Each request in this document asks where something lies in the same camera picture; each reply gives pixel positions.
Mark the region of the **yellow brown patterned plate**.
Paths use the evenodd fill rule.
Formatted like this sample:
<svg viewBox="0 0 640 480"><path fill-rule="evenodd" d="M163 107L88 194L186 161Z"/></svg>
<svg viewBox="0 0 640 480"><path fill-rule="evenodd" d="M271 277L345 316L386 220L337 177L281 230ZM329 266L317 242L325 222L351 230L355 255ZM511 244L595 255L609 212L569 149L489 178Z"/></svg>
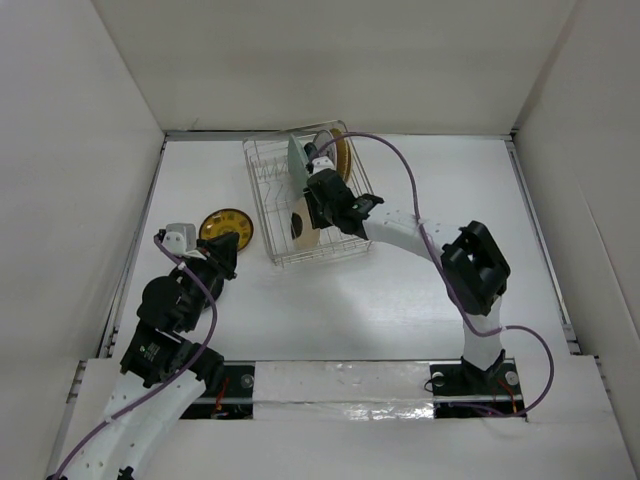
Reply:
<svg viewBox="0 0 640 480"><path fill-rule="evenodd" d="M211 240L226 233L239 235L237 250L242 252L253 238L254 224L242 210L224 208L208 215L199 228L201 240Z"/></svg>

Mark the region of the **cream plate brown smear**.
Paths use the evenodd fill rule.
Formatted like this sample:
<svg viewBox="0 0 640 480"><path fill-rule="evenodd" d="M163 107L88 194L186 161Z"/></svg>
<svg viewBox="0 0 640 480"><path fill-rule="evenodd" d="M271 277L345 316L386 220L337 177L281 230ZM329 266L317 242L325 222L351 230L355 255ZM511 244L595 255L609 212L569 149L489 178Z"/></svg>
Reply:
<svg viewBox="0 0 640 480"><path fill-rule="evenodd" d="M315 229L312 225L305 198L300 198L294 205L290 217L290 230L297 250L305 250L317 246L320 239L320 230Z"/></svg>

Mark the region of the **light green rectangular dish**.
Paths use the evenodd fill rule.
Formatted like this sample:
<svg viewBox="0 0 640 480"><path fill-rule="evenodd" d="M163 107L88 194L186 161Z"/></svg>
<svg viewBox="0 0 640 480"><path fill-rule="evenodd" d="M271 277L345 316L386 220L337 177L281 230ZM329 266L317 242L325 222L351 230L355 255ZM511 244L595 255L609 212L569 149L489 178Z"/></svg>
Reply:
<svg viewBox="0 0 640 480"><path fill-rule="evenodd" d="M291 176L292 189L296 196L301 197L309 178L307 170L308 157L300 141L293 135L288 138L287 169Z"/></svg>

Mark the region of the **yellow woven pattern plate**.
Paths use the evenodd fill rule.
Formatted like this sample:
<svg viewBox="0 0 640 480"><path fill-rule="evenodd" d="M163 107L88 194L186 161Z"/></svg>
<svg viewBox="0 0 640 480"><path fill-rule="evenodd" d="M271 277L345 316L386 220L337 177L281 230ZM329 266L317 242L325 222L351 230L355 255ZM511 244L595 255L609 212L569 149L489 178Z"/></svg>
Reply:
<svg viewBox="0 0 640 480"><path fill-rule="evenodd" d="M339 138L343 132L338 128L331 128L330 133L333 138ZM345 183L349 182L352 173L352 154L347 138L339 138L328 148L329 157L332 159L336 171L340 174Z"/></svg>

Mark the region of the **white plate red characters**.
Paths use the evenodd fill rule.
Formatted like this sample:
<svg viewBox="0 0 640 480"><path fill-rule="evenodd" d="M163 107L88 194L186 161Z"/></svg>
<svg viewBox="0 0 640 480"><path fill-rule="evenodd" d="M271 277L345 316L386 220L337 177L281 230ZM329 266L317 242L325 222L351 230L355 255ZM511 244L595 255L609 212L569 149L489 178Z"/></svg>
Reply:
<svg viewBox="0 0 640 480"><path fill-rule="evenodd" d="M335 159L335 145L330 144L330 141L333 139L333 135L330 130L323 129L320 130L313 139L313 144L315 145L318 153L318 157L326 156L331 160Z"/></svg>

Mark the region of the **blue floral round plate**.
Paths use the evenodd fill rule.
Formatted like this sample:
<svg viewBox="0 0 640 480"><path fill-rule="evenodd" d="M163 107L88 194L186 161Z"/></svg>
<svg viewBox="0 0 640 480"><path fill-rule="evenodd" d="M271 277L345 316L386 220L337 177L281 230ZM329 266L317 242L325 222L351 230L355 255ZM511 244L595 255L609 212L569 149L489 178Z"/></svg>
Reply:
<svg viewBox="0 0 640 480"><path fill-rule="evenodd" d="M309 161L314 160L318 156L318 147L313 142L307 142L304 145L304 152Z"/></svg>

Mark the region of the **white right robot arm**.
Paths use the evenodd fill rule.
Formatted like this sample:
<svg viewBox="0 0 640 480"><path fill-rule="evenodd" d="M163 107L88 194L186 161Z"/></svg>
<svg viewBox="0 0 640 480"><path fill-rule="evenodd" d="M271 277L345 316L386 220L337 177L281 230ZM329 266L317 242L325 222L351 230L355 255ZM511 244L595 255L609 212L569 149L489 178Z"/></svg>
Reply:
<svg viewBox="0 0 640 480"><path fill-rule="evenodd" d="M497 383L505 358L500 310L511 269L484 224L451 227L403 212L375 195L357 197L331 169L307 180L304 197L314 227L334 226L432 262L463 317L463 384L484 393Z"/></svg>

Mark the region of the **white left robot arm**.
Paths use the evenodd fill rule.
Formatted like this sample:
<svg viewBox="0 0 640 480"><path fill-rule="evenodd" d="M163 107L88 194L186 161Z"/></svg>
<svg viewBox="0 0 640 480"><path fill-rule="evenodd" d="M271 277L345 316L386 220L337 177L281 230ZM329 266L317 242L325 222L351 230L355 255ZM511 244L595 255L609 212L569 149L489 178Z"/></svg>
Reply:
<svg viewBox="0 0 640 480"><path fill-rule="evenodd" d="M200 396L224 390L224 358L207 341L185 335L202 312L217 310L235 278L240 236L195 239L191 224L170 224L154 237L173 263L143 289L138 323L100 423L52 473L54 479L140 479L163 438Z"/></svg>

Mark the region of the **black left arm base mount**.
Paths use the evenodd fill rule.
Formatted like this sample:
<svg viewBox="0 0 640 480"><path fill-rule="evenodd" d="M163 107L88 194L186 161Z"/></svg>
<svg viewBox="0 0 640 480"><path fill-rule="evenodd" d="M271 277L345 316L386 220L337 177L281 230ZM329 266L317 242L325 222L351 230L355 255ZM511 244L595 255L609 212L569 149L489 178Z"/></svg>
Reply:
<svg viewBox="0 0 640 480"><path fill-rule="evenodd" d="M255 365L231 363L217 390L206 391L182 414L182 420L249 420L253 418Z"/></svg>

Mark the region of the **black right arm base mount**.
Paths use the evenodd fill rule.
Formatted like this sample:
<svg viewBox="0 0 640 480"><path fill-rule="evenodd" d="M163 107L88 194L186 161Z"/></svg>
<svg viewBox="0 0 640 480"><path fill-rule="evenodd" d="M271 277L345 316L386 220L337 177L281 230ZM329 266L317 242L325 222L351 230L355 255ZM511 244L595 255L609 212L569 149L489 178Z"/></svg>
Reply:
<svg viewBox="0 0 640 480"><path fill-rule="evenodd" d="M504 417L525 408L513 362L504 363L488 381L467 378L460 363L431 364L423 388L432 394L436 419Z"/></svg>

